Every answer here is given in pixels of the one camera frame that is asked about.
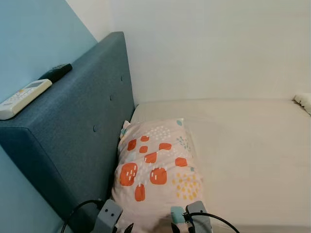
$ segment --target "yellow dot pattern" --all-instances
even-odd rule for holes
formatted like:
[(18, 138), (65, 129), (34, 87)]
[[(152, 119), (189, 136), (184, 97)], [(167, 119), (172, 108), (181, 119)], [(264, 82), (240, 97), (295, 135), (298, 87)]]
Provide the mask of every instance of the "yellow dot pattern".
[(172, 183), (176, 185), (177, 197), (184, 200), (193, 200), (198, 197), (200, 182), (196, 180), (193, 174), (180, 174), (177, 173), (177, 180), (173, 179)]

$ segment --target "blue headboard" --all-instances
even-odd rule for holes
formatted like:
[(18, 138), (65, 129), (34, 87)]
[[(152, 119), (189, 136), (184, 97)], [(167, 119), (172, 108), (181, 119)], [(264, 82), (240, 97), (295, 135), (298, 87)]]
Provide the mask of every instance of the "blue headboard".
[[(61, 218), (85, 200), (109, 198), (121, 127), (134, 111), (123, 33), (111, 33), (72, 67), (0, 121), (0, 144)], [(97, 213), (85, 207), (69, 225), (89, 232)]]

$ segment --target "white bed sheet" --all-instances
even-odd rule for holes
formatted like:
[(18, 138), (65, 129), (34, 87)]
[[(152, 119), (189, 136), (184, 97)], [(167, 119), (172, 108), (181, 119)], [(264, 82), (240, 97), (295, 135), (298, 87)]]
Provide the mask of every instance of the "white bed sheet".
[(303, 109), (285, 100), (166, 101), (140, 104), (131, 122), (173, 117), (192, 133), (211, 213), (242, 232), (310, 232), (310, 116)]

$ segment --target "remote display screen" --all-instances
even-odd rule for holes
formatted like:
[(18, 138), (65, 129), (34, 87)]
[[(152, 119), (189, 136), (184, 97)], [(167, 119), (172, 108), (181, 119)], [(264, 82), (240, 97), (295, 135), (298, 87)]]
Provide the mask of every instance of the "remote display screen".
[(25, 87), (25, 88), (36, 87), (36, 86), (39, 86), (41, 83), (43, 83), (43, 82), (32, 83), (32, 84), (29, 84), (29, 85), (28, 85), (27, 87)]

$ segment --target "pillow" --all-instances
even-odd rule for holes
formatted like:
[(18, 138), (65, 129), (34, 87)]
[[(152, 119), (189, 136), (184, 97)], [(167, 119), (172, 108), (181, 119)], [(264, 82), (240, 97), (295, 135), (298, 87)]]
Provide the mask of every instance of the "pillow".
[(303, 107), (309, 115), (311, 115), (311, 94), (304, 93), (295, 96), (295, 101)]
[(118, 230), (171, 233), (171, 207), (202, 200), (202, 177), (183, 119), (125, 122), (112, 199), (123, 208)]

